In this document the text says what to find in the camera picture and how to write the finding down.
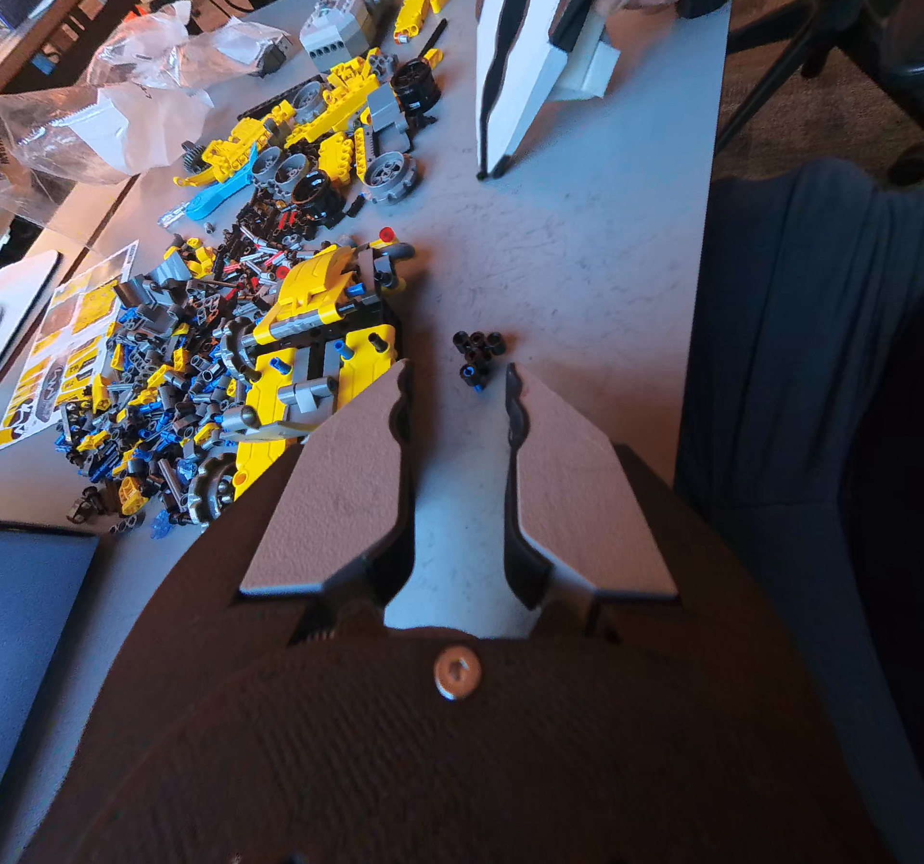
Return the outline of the grey desk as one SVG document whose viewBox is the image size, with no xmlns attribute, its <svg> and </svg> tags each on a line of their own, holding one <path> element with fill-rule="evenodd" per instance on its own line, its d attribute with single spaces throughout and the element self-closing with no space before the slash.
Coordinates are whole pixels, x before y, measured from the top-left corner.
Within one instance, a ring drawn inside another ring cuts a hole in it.
<svg viewBox="0 0 924 864">
<path fill-rule="evenodd" d="M 504 361 L 673 481 L 730 10 L 689 23 L 617 14 L 607 96 L 546 105 L 506 173 L 479 181 L 474 9 L 446 9 L 443 98 L 415 146 L 422 182 L 337 232 L 391 226 L 418 250 L 396 301 L 412 362 L 415 565 L 385 623 L 513 638 L 535 615 L 502 566 L 502 368 L 475 393 L 452 336 L 500 331 Z M 93 559 L 2 788 L 2 862 L 49 811 L 120 647 L 197 539 L 185 527 L 153 541 L 151 521 Z"/>
</svg>

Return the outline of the black connector cluster blue pin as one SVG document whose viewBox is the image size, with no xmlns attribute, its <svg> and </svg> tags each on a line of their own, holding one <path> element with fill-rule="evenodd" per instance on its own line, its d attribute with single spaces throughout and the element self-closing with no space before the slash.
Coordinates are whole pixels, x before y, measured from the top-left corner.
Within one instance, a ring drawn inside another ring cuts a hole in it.
<svg viewBox="0 0 924 864">
<path fill-rule="evenodd" d="M 453 336 L 453 343 L 463 358 L 459 368 L 460 378 L 469 388 L 480 394 L 487 385 L 492 362 L 506 354 L 504 336 L 497 331 L 487 334 L 482 331 L 458 331 Z"/>
</svg>

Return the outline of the black toy tyre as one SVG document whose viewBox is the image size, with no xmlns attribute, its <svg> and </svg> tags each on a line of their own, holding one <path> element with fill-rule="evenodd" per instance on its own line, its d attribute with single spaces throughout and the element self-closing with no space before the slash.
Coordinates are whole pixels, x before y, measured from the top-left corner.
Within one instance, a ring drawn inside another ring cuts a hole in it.
<svg viewBox="0 0 924 864">
<path fill-rule="evenodd" d="M 408 118 L 426 114 L 442 96 L 434 79 L 433 68 L 423 58 L 411 60 L 397 68 L 390 85 L 401 110 Z"/>
<path fill-rule="evenodd" d="M 299 217 L 316 226 L 331 228 L 345 215 L 345 198 L 329 175 L 318 168 L 301 178 L 292 192 Z"/>
</svg>

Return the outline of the brown wooden rail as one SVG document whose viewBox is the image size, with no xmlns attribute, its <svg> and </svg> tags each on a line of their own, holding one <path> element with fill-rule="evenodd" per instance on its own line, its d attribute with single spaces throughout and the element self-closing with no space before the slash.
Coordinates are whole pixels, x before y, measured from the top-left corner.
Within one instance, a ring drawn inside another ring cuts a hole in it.
<svg viewBox="0 0 924 864">
<path fill-rule="evenodd" d="M 2 0 L 1 90 L 75 84 L 139 0 Z"/>
</svg>

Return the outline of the yellow grey brick sub-assembly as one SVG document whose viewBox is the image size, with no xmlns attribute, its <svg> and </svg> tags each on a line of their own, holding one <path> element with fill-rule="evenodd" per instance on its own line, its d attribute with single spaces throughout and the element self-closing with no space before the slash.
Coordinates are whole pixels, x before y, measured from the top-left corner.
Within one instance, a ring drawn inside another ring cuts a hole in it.
<svg viewBox="0 0 924 864">
<path fill-rule="evenodd" d="M 430 62 L 434 75 L 445 58 L 437 46 L 445 27 L 442 21 L 422 54 L 406 62 L 423 58 Z M 401 110 L 390 81 L 406 62 L 399 62 L 394 53 L 372 48 L 249 108 L 224 136 L 185 142 L 184 170 L 174 178 L 176 186 L 196 191 L 185 203 L 241 169 L 254 144 L 260 152 L 251 186 L 279 206 L 292 203 L 297 178 L 318 168 L 341 194 L 356 182 L 364 196 L 367 165 L 389 151 L 412 154 L 417 134 L 436 121 L 433 108 L 438 103 L 416 118 L 406 117 Z M 183 204 L 178 208 L 180 215 Z"/>
</svg>

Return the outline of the black sprocket wheel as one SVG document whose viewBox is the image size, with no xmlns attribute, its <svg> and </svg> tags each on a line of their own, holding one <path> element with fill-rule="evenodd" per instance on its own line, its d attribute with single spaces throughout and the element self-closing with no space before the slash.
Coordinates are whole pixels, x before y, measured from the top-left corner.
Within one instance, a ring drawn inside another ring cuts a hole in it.
<svg viewBox="0 0 924 864">
<path fill-rule="evenodd" d="M 187 491 L 187 511 L 193 524 L 209 526 L 233 504 L 236 473 L 234 452 L 208 457 L 197 467 Z"/>
<path fill-rule="evenodd" d="M 238 381 L 253 384 L 260 378 L 252 350 L 256 346 L 253 338 L 254 323 L 244 316 L 234 317 L 215 334 L 218 338 L 218 357 L 225 371 Z"/>
</svg>

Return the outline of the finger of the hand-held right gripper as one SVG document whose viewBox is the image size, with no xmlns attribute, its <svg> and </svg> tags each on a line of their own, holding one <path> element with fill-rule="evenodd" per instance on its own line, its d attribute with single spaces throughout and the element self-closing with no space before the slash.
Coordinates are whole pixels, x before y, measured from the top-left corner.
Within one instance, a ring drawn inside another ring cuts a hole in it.
<svg viewBox="0 0 924 864">
<path fill-rule="evenodd" d="M 501 177 L 540 108 L 605 94 L 619 59 L 593 0 L 528 0 L 489 120 L 489 178 Z"/>
<path fill-rule="evenodd" d="M 497 160 L 489 155 L 489 120 L 500 96 L 506 63 L 523 24 L 528 0 L 476 0 L 475 129 L 477 178 Z"/>
</svg>

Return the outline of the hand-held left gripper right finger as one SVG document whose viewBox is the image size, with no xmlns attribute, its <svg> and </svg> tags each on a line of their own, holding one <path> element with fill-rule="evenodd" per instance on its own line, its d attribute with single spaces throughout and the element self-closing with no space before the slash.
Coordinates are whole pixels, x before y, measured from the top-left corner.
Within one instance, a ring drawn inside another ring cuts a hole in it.
<svg viewBox="0 0 924 864">
<path fill-rule="evenodd" d="M 525 608 L 677 606 L 678 585 L 611 439 L 523 365 L 504 376 L 503 570 Z"/>
</svg>

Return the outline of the small black box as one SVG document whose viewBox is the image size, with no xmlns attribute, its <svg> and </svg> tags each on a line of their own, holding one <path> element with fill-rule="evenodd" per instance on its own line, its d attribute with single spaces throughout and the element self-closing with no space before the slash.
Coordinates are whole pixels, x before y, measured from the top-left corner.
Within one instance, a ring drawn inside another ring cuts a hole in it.
<svg viewBox="0 0 924 864">
<path fill-rule="evenodd" d="M 261 51 L 255 68 L 248 75 L 250 77 L 265 78 L 277 73 L 288 62 L 293 46 L 293 39 L 289 35 L 283 35 L 271 40 Z"/>
</svg>

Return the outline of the yellow toy vehicle model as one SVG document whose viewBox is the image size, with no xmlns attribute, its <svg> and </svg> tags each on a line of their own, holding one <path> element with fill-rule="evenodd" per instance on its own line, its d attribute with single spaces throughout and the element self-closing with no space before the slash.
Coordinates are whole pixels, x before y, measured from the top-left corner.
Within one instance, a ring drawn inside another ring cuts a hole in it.
<svg viewBox="0 0 924 864">
<path fill-rule="evenodd" d="M 386 228 L 362 245 L 325 243 L 285 276 L 253 322 L 260 378 L 235 379 L 246 393 L 223 419 L 223 440 L 237 447 L 235 499 L 398 361 L 388 298 L 416 252 Z"/>
</svg>

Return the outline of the grey sprocket wheel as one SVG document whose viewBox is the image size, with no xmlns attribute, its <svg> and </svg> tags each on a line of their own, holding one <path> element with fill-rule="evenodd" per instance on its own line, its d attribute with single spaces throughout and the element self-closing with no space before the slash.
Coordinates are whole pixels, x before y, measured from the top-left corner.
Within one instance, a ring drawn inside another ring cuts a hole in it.
<svg viewBox="0 0 924 864">
<path fill-rule="evenodd" d="M 410 153 L 389 151 L 367 165 L 363 192 L 367 201 L 399 203 L 405 200 L 419 180 L 419 164 Z"/>
</svg>

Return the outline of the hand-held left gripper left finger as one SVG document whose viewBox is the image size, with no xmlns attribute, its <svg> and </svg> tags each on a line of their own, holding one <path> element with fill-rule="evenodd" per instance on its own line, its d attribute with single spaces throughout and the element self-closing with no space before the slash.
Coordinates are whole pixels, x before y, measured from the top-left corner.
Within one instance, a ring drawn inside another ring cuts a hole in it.
<svg viewBox="0 0 924 864">
<path fill-rule="evenodd" d="M 380 608 L 413 568 L 410 361 L 396 362 L 308 438 L 239 585 L 248 597 L 366 596 Z"/>
</svg>

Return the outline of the pile of loose building bricks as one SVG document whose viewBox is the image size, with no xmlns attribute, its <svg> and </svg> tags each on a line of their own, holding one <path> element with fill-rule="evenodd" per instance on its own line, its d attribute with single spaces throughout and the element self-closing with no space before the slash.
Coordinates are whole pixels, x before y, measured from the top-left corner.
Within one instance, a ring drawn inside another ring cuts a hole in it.
<svg viewBox="0 0 924 864">
<path fill-rule="evenodd" d="M 371 242 L 312 241 L 315 232 L 293 205 L 257 191 L 217 245 L 176 236 L 159 266 L 115 286 L 122 308 L 103 372 L 91 396 L 59 408 L 55 445 L 87 481 L 70 523 L 112 516 L 110 533 L 124 534 L 155 511 L 159 534 L 192 524 L 192 476 L 208 457 L 237 454 L 223 419 L 246 393 L 225 371 L 215 333 L 237 316 L 258 322 L 289 271 L 325 243 Z"/>
</svg>

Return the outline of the yellow sticker sheet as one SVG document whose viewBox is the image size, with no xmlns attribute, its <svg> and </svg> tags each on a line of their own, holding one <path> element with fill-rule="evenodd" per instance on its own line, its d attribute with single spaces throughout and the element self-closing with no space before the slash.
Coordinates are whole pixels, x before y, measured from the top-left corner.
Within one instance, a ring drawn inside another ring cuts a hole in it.
<svg viewBox="0 0 924 864">
<path fill-rule="evenodd" d="M 62 405 L 91 396 L 107 335 L 121 314 L 115 286 L 128 278 L 138 246 L 133 241 L 52 293 L 2 417 L 2 447 L 57 425 Z"/>
</svg>

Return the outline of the black stand legs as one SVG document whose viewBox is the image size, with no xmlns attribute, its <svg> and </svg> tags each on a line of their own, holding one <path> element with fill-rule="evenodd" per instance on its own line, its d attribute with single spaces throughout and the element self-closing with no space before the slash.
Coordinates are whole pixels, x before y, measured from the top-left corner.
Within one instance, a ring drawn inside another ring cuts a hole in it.
<svg viewBox="0 0 924 864">
<path fill-rule="evenodd" d="M 794 0 L 731 31 L 726 54 L 780 42 L 785 49 L 718 133 L 716 153 L 795 73 L 818 77 L 834 50 L 923 127 L 923 0 Z"/>
</svg>

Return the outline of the white object black rim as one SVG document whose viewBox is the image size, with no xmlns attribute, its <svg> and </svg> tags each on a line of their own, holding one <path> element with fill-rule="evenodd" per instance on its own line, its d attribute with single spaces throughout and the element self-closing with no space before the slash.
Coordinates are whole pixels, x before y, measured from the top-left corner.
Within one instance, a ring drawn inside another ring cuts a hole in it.
<svg viewBox="0 0 924 864">
<path fill-rule="evenodd" d="M 37 326 L 42 304 L 63 268 L 59 250 L 28 254 L 1 271 L 1 369 L 11 365 L 22 352 Z"/>
</svg>

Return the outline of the light blue brick tool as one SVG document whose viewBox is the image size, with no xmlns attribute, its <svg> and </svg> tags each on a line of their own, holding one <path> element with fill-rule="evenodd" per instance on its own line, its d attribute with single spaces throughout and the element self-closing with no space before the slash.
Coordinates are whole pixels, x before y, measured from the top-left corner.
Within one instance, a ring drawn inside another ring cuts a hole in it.
<svg viewBox="0 0 924 864">
<path fill-rule="evenodd" d="M 224 182 L 217 182 L 197 194 L 193 199 L 184 203 L 180 208 L 182 216 L 194 222 L 202 222 L 231 197 L 253 184 L 253 166 L 260 149 L 254 144 L 250 148 L 248 159 L 244 166 L 237 170 Z"/>
</svg>

